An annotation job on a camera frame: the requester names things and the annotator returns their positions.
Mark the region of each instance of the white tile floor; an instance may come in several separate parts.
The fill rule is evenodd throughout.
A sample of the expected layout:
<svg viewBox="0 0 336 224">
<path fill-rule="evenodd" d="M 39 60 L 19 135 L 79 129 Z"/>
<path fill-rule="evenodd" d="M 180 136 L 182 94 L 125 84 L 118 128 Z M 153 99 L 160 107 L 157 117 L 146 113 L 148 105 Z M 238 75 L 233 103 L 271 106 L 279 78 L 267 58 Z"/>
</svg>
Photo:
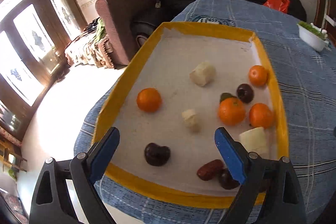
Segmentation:
<svg viewBox="0 0 336 224">
<path fill-rule="evenodd" d="M 35 113 L 22 142 L 22 155 L 28 160 L 28 172 L 18 174 L 17 189 L 26 211 L 30 212 L 36 180 L 46 158 L 69 160 L 83 120 L 94 104 L 115 83 L 124 69 L 72 67 L 66 78 L 55 83 Z M 69 193 L 78 220 L 88 223 L 72 181 Z M 142 223 L 117 209 L 106 206 L 117 224 Z"/>
</svg>

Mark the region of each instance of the wooden door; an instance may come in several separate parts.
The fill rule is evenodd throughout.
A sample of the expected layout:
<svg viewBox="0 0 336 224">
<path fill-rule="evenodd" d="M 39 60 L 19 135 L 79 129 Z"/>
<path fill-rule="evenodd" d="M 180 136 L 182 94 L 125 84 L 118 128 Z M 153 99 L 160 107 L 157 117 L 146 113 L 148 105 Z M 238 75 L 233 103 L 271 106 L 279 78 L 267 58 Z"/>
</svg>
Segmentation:
<svg viewBox="0 0 336 224">
<path fill-rule="evenodd" d="M 38 18 L 41 20 L 41 22 L 43 22 L 43 27 L 46 29 L 48 34 L 50 34 L 51 40 L 53 42 L 57 42 L 57 37 L 53 35 L 55 31 L 49 28 L 50 22 L 45 15 L 45 12 L 43 12 L 43 10 L 39 8 L 38 0 L 23 0 L 19 5 L 14 7 L 14 9 L 4 18 L 4 20 L 1 21 L 0 33 L 2 31 L 6 32 L 11 44 L 13 45 L 15 51 L 17 52 L 23 63 L 27 66 L 27 68 L 42 85 L 47 86 L 51 79 L 51 73 L 48 72 L 42 62 L 39 62 L 33 56 L 31 51 L 28 49 L 27 45 L 23 41 L 17 29 L 17 26 L 14 23 L 15 19 L 20 15 L 20 13 L 22 13 L 26 8 L 30 7 L 31 5 L 35 9 Z"/>
<path fill-rule="evenodd" d="M 48 11 L 53 28 L 58 31 L 65 47 L 87 26 L 87 22 L 75 0 L 41 0 L 43 9 Z"/>
</svg>

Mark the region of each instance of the yellow tray rim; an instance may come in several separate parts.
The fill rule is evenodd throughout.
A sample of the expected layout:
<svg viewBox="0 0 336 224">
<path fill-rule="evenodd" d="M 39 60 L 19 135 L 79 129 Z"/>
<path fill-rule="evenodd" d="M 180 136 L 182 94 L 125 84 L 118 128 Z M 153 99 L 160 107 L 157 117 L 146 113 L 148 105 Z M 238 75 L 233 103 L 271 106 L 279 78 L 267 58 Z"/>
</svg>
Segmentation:
<svg viewBox="0 0 336 224">
<path fill-rule="evenodd" d="M 107 130 L 113 125 L 129 91 L 136 82 L 143 66 L 146 64 L 154 48 L 159 43 L 165 28 L 170 30 L 176 29 L 185 35 L 201 35 L 242 42 L 253 41 L 255 43 L 261 64 L 269 72 L 268 88 L 277 121 L 276 132 L 278 158 L 282 156 L 289 156 L 286 114 L 278 86 L 278 81 L 259 38 L 254 32 L 250 30 L 199 22 L 163 22 L 154 31 L 146 43 L 133 57 L 127 69 L 120 77 L 114 90 L 110 93 L 109 97 L 105 101 L 97 117 L 92 143 L 100 141 Z M 107 175 L 116 183 L 146 197 L 183 206 L 198 208 L 228 208 L 235 198 L 234 196 L 218 197 L 186 193 L 175 190 L 144 180 L 117 167 L 112 163 L 109 163 L 105 171 L 105 175 Z M 259 194 L 255 204 L 262 204 L 264 197 L 264 193 Z"/>
</svg>

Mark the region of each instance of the cut vegetable chunk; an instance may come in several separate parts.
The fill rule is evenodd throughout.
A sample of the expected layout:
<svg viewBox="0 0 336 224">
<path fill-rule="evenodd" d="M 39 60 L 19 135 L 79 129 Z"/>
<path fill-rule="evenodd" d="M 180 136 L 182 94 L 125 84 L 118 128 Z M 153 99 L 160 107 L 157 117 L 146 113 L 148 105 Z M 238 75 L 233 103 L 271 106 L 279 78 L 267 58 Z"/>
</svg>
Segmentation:
<svg viewBox="0 0 336 224">
<path fill-rule="evenodd" d="M 205 86 L 214 80 L 216 69 L 209 62 L 202 62 L 189 75 L 192 82 L 199 86 Z"/>
<path fill-rule="evenodd" d="M 269 155 L 268 145 L 263 127 L 257 127 L 239 135 L 240 143 L 247 152 L 256 152 L 262 158 Z"/>
<path fill-rule="evenodd" d="M 188 109 L 182 112 L 182 118 L 184 119 L 186 127 L 188 127 L 190 131 L 199 132 L 201 129 L 200 119 L 194 109 Z"/>
</svg>

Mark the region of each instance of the patterned blanket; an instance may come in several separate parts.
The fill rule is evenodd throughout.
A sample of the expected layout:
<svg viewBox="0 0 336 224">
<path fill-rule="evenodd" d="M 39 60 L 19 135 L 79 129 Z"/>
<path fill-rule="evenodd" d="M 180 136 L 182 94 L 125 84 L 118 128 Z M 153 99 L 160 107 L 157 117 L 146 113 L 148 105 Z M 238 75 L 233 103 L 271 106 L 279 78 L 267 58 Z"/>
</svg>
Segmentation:
<svg viewBox="0 0 336 224">
<path fill-rule="evenodd" d="M 65 49 L 68 64 L 90 64 L 97 67 L 114 68 L 109 53 L 113 51 L 109 37 L 95 39 L 96 33 L 90 33 L 71 42 Z"/>
<path fill-rule="evenodd" d="M 290 158 L 298 175 L 308 223 L 336 190 L 336 49 L 316 52 L 298 36 L 298 19 L 244 0 L 196 0 L 173 21 L 225 24 L 257 33 L 272 63 L 287 115 Z M 113 87 L 90 110 L 74 154 L 87 151 L 96 118 Z M 95 185 L 105 203 L 146 224 L 218 223 L 225 209 L 184 207 L 137 194 L 107 177 Z M 248 220 L 256 220 L 256 206 Z"/>
<path fill-rule="evenodd" d="M 25 216 L 21 201 L 18 197 L 0 190 L 0 198 L 5 200 L 13 215 L 20 221 L 21 224 L 28 224 L 28 219 Z"/>
</svg>

